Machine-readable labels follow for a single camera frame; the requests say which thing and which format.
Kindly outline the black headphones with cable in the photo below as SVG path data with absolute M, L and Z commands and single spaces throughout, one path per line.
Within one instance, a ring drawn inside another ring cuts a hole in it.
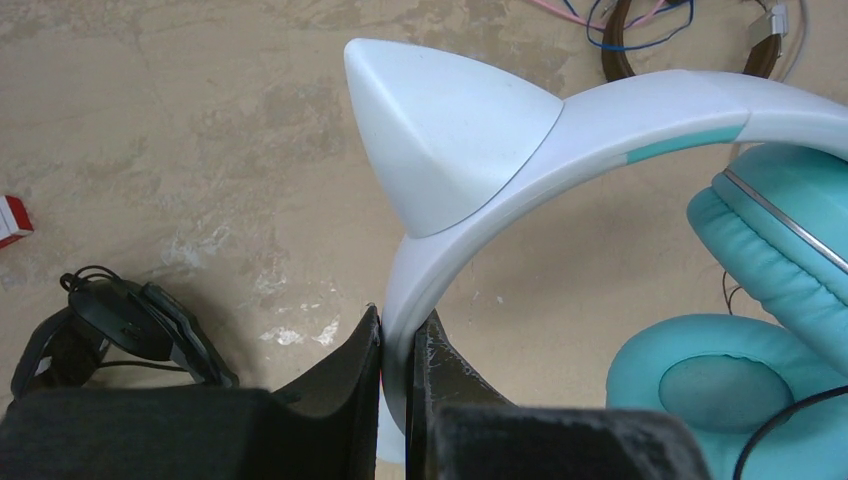
M 65 273 L 67 305 L 41 322 L 15 368 L 16 400 L 36 391 L 84 386 L 114 367 L 110 347 L 127 366 L 188 373 L 195 383 L 233 388 L 238 376 L 203 332 L 197 317 L 161 286 L 125 280 L 99 265 Z

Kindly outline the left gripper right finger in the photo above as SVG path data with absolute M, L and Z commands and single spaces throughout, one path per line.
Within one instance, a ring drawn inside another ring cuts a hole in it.
M 520 407 L 451 345 L 437 313 L 407 361 L 410 479 L 707 479 L 693 434 L 647 410 Z

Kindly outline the teal white cat headphones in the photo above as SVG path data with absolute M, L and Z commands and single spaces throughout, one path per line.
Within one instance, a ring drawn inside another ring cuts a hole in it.
M 847 109 L 758 77 L 667 70 L 566 99 L 490 65 L 355 39 L 344 51 L 367 156 L 406 235 L 383 311 L 385 403 L 409 474 L 427 453 L 413 390 L 435 306 L 514 221 L 626 165 L 744 143 L 689 203 L 703 245 L 772 316 L 689 314 L 630 338 L 606 404 L 670 414 L 713 479 L 847 475 Z

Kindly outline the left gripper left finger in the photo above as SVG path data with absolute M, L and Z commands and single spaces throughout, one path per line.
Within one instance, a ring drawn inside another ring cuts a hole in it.
M 380 320 L 276 391 L 54 389 L 1 423 L 5 479 L 370 479 Z

